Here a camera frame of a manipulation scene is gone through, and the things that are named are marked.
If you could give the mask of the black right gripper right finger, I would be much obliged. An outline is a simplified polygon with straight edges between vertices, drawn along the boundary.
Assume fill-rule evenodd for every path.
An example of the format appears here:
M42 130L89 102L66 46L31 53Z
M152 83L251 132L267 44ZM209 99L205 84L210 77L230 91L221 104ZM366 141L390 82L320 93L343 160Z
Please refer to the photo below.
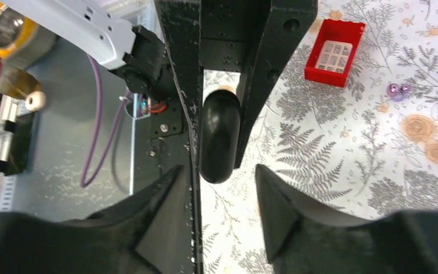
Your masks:
M255 182L275 273L438 273L438 210L367 220L309 197L262 164Z

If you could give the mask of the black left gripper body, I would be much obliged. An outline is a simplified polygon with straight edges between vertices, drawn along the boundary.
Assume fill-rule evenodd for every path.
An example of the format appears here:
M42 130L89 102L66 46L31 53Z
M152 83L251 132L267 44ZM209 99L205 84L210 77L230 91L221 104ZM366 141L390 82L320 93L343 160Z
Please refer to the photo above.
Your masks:
M206 70L241 72L270 1L202 1L201 63Z

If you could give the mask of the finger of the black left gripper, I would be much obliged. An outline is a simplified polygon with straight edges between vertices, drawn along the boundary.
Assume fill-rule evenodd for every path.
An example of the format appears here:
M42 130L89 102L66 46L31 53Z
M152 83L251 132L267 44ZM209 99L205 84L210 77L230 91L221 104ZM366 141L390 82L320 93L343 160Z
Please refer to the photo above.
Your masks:
M174 82L188 123L191 158L193 254L195 273L204 273L200 176L198 170L199 112L202 109L200 61L201 1L156 1Z
M317 1L263 1L237 89L241 127L235 159L239 168L252 128L279 76L317 17Z

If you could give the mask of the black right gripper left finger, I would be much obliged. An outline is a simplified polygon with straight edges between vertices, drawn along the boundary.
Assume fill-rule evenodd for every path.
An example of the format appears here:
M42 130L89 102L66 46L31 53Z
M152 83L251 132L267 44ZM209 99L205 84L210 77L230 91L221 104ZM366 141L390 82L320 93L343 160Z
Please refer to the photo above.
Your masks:
M82 220L0 212L0 273L192 273L189 197L175 166Z

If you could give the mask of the black earbud charging case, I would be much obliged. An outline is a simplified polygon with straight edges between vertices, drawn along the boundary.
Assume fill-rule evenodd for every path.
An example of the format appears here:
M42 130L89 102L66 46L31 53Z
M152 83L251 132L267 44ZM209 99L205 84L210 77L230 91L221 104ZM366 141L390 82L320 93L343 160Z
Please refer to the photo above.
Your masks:
M241 125L241 106L231 91L210 93L200 115L199 170L209 183L225 182L232 174Z

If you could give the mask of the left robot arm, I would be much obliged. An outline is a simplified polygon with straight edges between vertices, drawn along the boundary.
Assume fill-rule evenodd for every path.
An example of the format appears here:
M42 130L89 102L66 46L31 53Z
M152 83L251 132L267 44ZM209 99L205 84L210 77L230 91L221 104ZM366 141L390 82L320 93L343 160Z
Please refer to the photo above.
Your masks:
M87 1L6 1L124 79L179 110L153 183L117 205L146 271L203 273L200 180L240 167L253 125L318 12L317 1L155 1L161 36Z

